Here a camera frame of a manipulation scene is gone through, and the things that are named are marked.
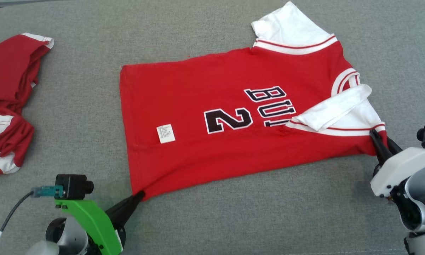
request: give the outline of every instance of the white robot part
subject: white robot part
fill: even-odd
[[[399,185],[425,167],[425,149],[410,147],[390,157],[371,180],[376,196],[389,197],[393,187]]]

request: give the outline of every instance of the red jersey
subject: red jersey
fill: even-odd
[[[303,46],[259,37],[251,49],[123,66],[133,192],[144,190],[148,199],[209,181],[374,154],[369,130],[385,136],[385,129],[366,100],[371,89],[360,85],[336,37],[320,37]]]
[[[0,174],[22,166],[34,128],[20,113],[38,83],[40,59],[53,44],[50,37],[28,33],[0,43]]]

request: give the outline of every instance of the robotic arm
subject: robotic arm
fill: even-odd
[[[402,150],[390,138],[386,147],[375,130],[371,138],[379,160],[371,189],[397,205],[410,232],[404,239],[409,255],[425,255],[425,127],[417,133],[423,148]]]

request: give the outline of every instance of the clothing label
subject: clothing label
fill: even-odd
[[[173,142],[175,134],[173,133],[172,124],[157,127],[160,143]]]

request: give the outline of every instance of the black cable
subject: black cable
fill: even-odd
[[[19,200],[19,202],[17,202],[17,204],[13,207],[13,209],[10,211],[10,214],[8,214],[8,216],[5,219],[5,222],[2,225],[2,228],[0,228],[0,231],[3,232],[3,230],[5,229],[6,225],[8,224],[8,221],[10,221],[11,216],[13,216],[13,213],[17,210],[17,208],[19,207],[19,205],[25,200],[27,199],[29,196],[33,195],[33,191],[28,192],[25,196],[23,196],[23,198],[21,198]]]

